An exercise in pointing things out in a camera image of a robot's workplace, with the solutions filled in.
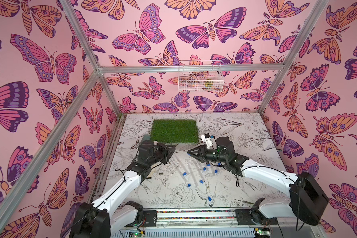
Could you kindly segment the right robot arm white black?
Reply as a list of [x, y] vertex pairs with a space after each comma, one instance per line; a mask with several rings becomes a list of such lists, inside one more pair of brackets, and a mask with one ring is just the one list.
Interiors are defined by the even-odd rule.
[[300, 174], [280, 171], [238, 154], [228, 137], [219, 137], [188, 150], [187, 154], [205, 164], [220, 162], [225, 170], [241, 178], [257, 180], [285, 195], [283, 199], [260, 198], [250, 210], [255, 223], [263, 218], [295, 217], [305, 224], [316, 226], [329, 203], [317, 180], [308, 172]]

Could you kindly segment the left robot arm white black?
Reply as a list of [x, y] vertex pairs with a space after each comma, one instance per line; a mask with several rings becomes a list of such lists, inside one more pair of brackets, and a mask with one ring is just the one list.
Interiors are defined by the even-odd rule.
[[110, 238], [125, 226], [140, 227], [143, 222], [143, 206], [135, 202], [124, 203], [128, 195], [138, 188], [152, 169], [165, 165], [176, 147], [144, 140], [138, 146], [136, 156], [122, 170], [121, 179], [92, 203], [83, 203], [77, 210], [74, 222], [66, 233], [70, 238]]

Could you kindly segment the green artificial grass mat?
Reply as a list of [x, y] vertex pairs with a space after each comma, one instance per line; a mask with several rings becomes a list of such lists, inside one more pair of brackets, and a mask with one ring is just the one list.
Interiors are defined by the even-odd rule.
[[167, 144], [197, 144], [199, 137], [195, 120], [154, 120], [150, 134], [153, 141]]

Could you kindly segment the green object in basket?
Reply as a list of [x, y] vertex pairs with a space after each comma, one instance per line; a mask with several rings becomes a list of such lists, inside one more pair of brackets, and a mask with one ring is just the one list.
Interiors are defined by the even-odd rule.
[[214, 85], [214, 82], [213, 82], [213, 80], [211, 80], [211, 79], [206, 79], [206, 80], [204, 81], [204, 88], [207, 89], [207, 90], [212, 89], [212, 88], [213, 88], [213, 85]]

